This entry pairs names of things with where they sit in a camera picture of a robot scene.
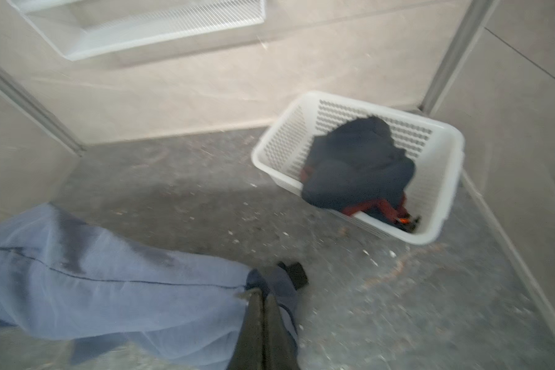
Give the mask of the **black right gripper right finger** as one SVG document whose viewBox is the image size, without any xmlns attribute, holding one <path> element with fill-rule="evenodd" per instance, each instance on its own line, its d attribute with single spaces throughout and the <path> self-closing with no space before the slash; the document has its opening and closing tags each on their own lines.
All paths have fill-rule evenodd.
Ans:
<svg viewBox="0 0 555 370">
<path fill-rule="evenodd" d="M 285 328 L 280 307 L 272 294 L 264 301 L 263 331 L 264 369 L 300 370 L 293 339 Z"/>
</svg>

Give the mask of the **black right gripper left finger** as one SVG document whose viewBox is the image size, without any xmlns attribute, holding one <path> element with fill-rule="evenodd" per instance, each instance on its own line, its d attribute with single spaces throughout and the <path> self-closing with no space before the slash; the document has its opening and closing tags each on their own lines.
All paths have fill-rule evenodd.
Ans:
<svg viewBox="0 0 555 370">
<path fill-rule="evenodd" d="M 227 370 L 262 370 L 265 365 L 264 302 L 262 292 L 248 292 L 248 305 L 234 354 Z"/>
</svg>

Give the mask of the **blue-grey tank top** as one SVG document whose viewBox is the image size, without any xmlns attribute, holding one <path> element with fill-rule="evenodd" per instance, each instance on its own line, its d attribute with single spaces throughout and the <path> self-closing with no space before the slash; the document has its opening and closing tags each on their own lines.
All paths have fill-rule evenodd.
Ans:
<svg viewBox="0 0 555 370">
<path fill-rule="evenodd" d="M 0 328 L 73 342 L 71 362 L 127 342 L 198 369 L 227 369 L 248 292 L 272 294 L 298 354 L 299 263 L 256 269 L 151 248 L 50 203 L 0 223 Z"/>
</svg>

